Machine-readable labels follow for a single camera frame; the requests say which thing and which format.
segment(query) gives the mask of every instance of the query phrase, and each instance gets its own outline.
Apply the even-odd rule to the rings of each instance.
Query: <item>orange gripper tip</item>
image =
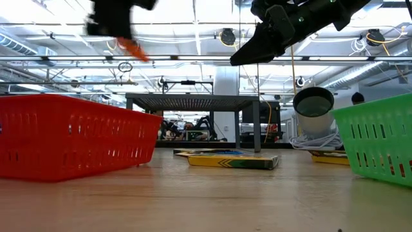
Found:
[[[140,59],[143,62],[149,61],[149,58],[147,55],[144,53],[143,49],[136,44],[134,41],[130,39],[124,39],[124,38],[117,38],[117,41],[119,44],[123,47],[126,48],[126,50],[134,57],[137,59]]]

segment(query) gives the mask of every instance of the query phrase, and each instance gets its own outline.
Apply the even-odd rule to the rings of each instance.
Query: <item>white column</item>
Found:
[[[239,95],[239,67],[217,67],[213,88],[215,95]],[[224,137],[228,142],[235,142],[234,113],[215,112],[214,123],[219,139]]]

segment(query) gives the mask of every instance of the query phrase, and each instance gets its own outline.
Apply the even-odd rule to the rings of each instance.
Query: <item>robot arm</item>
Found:
[[[178,127],[174,125],[173,122],[168,122],[166,120],[163,120],[162,125],[160,126],[160,130],[162,131],[162,134],[160,136],[161,139],[166,138],[168,131],[172,140],[176,140],[176,138],[181,135]]]
[[[253,37],[231,58],[233,66],[268,63],[285,49],[333,23],[336,30],[371,0],[253,0],[250,11],[262,23]]]
[[[217,140],[218,134],[214,130],[214,126],[211,124],[211,118],[209,116],[201,117],[198,123],[196,123],[196,125],[193,127],[193,129],[200,130],[203,124],[206,125],[206,128],[209,131],[209,136],[211,137],[211,140]]]

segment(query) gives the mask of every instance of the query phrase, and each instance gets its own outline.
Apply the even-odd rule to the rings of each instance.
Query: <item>plastic basket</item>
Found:
[[[354,173],[412,186],[412,94],[333,114]]]
[[[0,177],[57,182],[147,163],[161,120],[58,95],[0,97]]]

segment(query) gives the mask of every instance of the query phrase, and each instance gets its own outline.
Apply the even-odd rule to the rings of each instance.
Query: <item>white cable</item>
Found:
[[[366,43],[366,40],[364,39],[357,39],[357,40],[352,41],[352,43],[350,44],[350,47],[353,50],[353,52],[349,54],[349,56],[355,53],[362,52],[363,50],[366,49],[366,45],[368,44]]]
[[[334,147],[339,149],[343,146],[339,130],[336,128],[335,133],[319,139],[310,139],[307,135],[290,138],[289,143],[293,148],[298,150],[321,150],[324,147]]]

